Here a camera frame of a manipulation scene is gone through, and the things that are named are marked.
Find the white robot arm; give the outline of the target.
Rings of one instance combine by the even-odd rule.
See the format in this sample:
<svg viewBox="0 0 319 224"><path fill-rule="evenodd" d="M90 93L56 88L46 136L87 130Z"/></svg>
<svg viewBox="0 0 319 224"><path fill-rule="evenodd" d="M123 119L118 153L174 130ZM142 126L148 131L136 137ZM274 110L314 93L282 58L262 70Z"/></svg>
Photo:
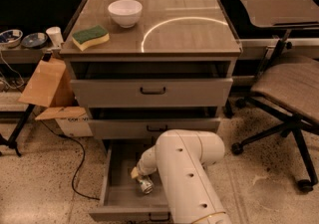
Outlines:
<svg viewBox="0 0 319 224"><path fill-rule="evenodd" d="M145 194L158 173L175 224L232 224L204 170L223 159L222 139L214 132L172 129L162 133L131 172Z"/></svg>

